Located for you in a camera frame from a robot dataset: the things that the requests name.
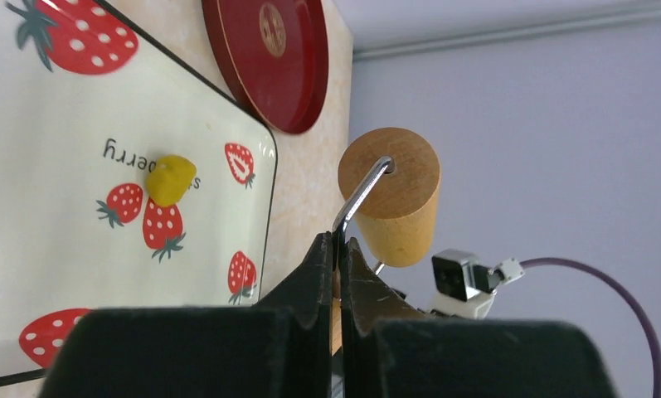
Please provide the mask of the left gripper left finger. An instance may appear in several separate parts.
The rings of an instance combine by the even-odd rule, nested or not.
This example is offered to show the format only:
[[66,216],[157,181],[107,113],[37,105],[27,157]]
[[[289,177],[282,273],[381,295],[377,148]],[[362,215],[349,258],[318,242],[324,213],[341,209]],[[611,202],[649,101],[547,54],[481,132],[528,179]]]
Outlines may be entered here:
[[251,306],[105,308],[66,339],[43,397],[327,397],[333,237]]

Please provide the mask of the wooden roller pin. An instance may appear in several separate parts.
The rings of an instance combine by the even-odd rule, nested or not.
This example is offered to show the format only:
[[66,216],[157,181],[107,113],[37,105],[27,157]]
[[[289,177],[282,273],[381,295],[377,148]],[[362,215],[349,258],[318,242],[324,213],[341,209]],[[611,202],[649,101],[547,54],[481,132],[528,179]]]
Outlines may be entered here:
[[409,129],[374,129],[353,141],[338,166],[345,200],[333,223],[335,244],[331,352],[350,336],[352,322],[342,319],[354,300],[366,329],[383,318],[423,318],[369,268],[346,230],[356,222],[372,256],[381,264],[405,268],[429,252],[435,233],[441,184],[438,155]]

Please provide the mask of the strawberry pattern white tray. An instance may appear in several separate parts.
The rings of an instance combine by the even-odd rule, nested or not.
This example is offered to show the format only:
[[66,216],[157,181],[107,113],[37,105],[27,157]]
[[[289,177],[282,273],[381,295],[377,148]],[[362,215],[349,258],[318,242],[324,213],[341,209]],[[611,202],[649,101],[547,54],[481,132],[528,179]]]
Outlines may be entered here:
[[[109,307],[258,300],[273,134],[106,1],[0,1],[0,387]],[[160,207],[166,155],[197,174]]]

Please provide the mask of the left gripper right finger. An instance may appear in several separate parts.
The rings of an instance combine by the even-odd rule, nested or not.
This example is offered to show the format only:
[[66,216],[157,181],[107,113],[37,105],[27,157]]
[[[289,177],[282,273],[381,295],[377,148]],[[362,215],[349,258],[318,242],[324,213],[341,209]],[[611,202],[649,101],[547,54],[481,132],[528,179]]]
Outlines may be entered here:
[[347,397],[614,397],[598,349],[560,321],[436,318],[367,266],[338,257]]

